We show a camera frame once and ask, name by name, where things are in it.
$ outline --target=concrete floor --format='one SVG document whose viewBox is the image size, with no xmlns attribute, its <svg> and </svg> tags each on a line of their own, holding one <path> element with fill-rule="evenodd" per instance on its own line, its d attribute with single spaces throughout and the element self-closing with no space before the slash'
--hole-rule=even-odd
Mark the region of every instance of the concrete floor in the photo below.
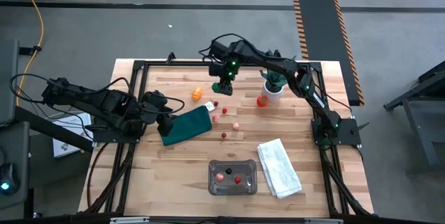
<svg viewBox="0 0 445 224">
<path fill-rule="evenodd" d="M 291 5 L 291 0 L 39 0 L 122 3 Z M 444 7 L 445 0 L 339 0 L 341 6 Z M 30 72 L 67 77 L 99 88 L 109 82 L 116 58 L 160 58 L 174 51 L 195 58 L 217 35 L 234 32 L 260 49 L 285 56 L 300 49 L 293 12 L 241 10 L 105 10 L 43 8 L 43 51 Z M 365 106 L 353 108 L 361 132 L 364 165 L 375 212 L 384 217 L 445 223 L 445 178 L 408 179 L 421 162 L 405 113 L 382 105 L 406 91 L 416 77 L 444 60 L 445 14 L 345 13 Z M 0 39 L 34 45 L 40 35 L 33 8 L 0 7 Z M 23 70 L 28 58 L 20 58 Z M 24 90 L 39 98 L 44 84 L 28 79 Z M 47 216 L 74 213 L 85 175 L 39 189 L 35 208 Z M 20 207 L 0 211 L 19 218 Z"/>
</svg>

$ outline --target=white towel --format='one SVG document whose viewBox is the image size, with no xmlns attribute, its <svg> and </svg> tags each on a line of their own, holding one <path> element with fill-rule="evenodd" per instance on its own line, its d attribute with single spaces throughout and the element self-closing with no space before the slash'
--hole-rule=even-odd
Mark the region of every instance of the white towel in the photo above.
<svg viewBox="0 0 445 224">
<path fill-rule="evenodd" d="M 302 189 L 280 139 L 260 144 L 257 151 L 272 195 L 282 199 Z"/>
</svg>

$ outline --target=green cloth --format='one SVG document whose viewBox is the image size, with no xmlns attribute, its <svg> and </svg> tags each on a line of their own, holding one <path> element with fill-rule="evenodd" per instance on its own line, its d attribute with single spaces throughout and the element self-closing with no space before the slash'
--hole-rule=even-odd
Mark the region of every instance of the green cloth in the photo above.
<svg viewBox="0 0 445 224">
<path fill-rule="evenodd" d="M 168 136 L 162 136 L 162 144 L 172 145 L 186 141 L 211 130 L 209 111 L 200 106 L 172 120 L 173 128 Z"/>
</svg>

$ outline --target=green led light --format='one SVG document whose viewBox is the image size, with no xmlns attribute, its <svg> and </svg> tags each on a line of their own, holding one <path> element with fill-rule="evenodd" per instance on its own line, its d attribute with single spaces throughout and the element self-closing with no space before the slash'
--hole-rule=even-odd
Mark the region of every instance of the green led light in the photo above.
<svg viewBox="0 0 445 224">
<path fill-rule="evenodd" d="M 1 185 L 1 189 L 3 189 L 3 190 L 8 190 L 8 189 L 9 189 L 9 184 L 6 183 L 6 182 L 4 182 L 4 183 Z"/>
</svg>

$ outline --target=black mat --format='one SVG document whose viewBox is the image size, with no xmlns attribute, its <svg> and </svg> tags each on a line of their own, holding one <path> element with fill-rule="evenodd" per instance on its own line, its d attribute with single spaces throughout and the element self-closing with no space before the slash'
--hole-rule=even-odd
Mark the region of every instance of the black mat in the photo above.
<svg viewBox="0 0 445 224">
<path fill-rule="evenodd" d="M 338 0 L 293 0 L 302 57 L 339 61 L 351 106 L 364 105 Z"/>
</svg>

